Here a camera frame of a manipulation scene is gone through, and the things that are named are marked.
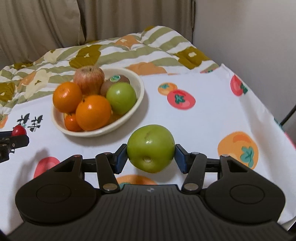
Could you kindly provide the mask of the red cherry tomato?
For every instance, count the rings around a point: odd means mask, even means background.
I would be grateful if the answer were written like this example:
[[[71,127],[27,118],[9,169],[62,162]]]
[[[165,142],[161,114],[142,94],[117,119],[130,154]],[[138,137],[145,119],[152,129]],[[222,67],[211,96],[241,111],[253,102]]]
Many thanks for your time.
[[[27,134],[27,131],[22,125],[16,125],[11,132],[12,137],[26,135],[26,134]]]

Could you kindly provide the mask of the green apple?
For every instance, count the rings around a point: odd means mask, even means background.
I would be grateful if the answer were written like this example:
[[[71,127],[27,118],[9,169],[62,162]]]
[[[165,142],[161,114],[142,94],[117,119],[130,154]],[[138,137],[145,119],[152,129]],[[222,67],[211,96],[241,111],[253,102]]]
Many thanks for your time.
[[[130,84],[119,82],[109,88],[106,99],[109,101],[114,113],[124,115],[137,102],[137,95]]]
[[[127,142],[128,159],[136,168],[147,173],[158,173],[170,165],[175,154],[175,140],[161,125],[138,128]]]

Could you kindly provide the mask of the large orange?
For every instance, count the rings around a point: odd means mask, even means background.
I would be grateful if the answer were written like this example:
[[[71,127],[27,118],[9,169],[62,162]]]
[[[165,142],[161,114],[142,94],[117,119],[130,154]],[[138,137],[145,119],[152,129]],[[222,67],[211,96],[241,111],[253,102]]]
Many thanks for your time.
[[[105,126],[111,118],[111,105],[102,95],[84,97],[76,108],[76,120],[84,131]]]

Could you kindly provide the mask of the small mandarin front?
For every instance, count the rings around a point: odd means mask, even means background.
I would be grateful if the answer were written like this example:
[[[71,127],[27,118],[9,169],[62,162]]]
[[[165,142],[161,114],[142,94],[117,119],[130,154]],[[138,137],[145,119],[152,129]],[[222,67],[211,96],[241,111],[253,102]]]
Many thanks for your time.
[[[75,113],[64,113],[64,125],[67,130],[81,132],[83,129],[78,125]]]

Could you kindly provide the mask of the brown kiwi with sticker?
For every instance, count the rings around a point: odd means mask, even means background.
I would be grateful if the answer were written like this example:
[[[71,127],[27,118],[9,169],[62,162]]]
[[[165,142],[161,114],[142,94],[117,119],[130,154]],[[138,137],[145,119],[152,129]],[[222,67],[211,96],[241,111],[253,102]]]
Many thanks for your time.
[[[105,80],[103,82],[101,89],[100,89],[100,94],[102,96],[106,97],[106,93],[109,90],[109,88],[112,85],[119,83],[119,82],[126,82],[126,83],[130,84],[130,80],[126,76],[119,75],[119,74],[112,75],[110,78],[108,78],[107,80]]]

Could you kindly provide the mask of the red yellow apple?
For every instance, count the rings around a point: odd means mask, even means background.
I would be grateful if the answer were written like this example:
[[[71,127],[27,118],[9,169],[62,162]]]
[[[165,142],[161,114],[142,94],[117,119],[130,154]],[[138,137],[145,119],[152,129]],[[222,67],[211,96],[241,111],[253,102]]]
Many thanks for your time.
[[[76,83],[84,96],[100,94],[104,82],[104,72],[96,66],[83,66],[76,70],[73,82]]]

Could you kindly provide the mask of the floral striped quilt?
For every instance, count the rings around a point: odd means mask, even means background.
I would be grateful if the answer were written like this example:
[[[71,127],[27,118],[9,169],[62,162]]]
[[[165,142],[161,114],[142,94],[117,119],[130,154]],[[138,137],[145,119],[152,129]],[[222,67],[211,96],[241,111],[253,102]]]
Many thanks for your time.
[[[1,118],[17,104],[52,94],[58,84],[71,81],[77,69],[89,65],[127,68],[141,76],[209,73],[218,67],[177,31],[148,27],[141,33],[51,50],[33,63],[6,66],[1,70]]]

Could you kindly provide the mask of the white fruit print cloth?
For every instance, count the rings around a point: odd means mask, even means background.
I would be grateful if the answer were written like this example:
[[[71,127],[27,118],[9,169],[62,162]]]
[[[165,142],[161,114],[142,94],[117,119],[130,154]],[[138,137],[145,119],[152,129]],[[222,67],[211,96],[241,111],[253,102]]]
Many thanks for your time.
[[[51,120],[51,96],[15,106],[5,130],[11,130],[26,115],[28,125],[37,121],[40,127],[28,131],[27,147],[17,149],[1,163],[1,230],[10,233],[22,223],[15,194],[33,179],[42,159],[63,161],[74,154],[94,158],[102,152],[114,152],[135,130],[151,124],[166,127],[188,152],[210,158],[220,156],[218,145],[228,143],[229,134],[247,134],[251,142],[238,142],[238,146],[253,154],[256,172],[283,190],[286,204],[279,222],[291,220],[295,216],[295,147],[251,90],[241,96],[231,91],[233,75],[226,66],[220,66],[210,73],[144,76],[145,94],[138,110],[117,130],[96,138],[69,137],[60,132]]]

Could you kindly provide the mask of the cream duck plate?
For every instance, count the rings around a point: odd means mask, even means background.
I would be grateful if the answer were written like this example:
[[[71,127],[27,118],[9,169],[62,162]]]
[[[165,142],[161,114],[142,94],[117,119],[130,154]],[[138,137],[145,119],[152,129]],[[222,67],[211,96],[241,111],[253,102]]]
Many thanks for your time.
[[[66,135],[89,138],[112,132],[136,112],[143,100],[142,79],[125,68],[103,68],[99,76],[78,83],[79,74],[93,70],[77,70],[73,82],[62,83],[54,91],[51,119]]]

